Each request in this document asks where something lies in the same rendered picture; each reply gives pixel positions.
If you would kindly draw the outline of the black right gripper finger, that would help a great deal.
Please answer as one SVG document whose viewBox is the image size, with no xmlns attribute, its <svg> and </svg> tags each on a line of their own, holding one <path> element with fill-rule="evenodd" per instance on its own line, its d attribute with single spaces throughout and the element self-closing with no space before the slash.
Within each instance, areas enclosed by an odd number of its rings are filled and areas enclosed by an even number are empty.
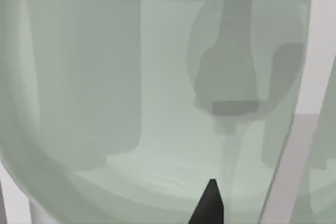
<svg viewBox="0 0 336 224">
<path fill-rule="evenodd" d="M 224 224 L 224 205 L 216 179 L 209 180 L 188 224 Z"/>
</svg>

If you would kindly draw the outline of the pale green translucent cup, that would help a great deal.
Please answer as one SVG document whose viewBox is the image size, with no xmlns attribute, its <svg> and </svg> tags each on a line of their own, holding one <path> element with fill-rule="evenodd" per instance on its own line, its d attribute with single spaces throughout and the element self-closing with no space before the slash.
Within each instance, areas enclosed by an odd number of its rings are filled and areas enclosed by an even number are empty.
<svg viewBox="0 0 336 224">
<path fill-rule="evenodd" d="M 0 0 L 0 165 L 30 224 L 336 224 L 336 0 Z"/>
</svg>

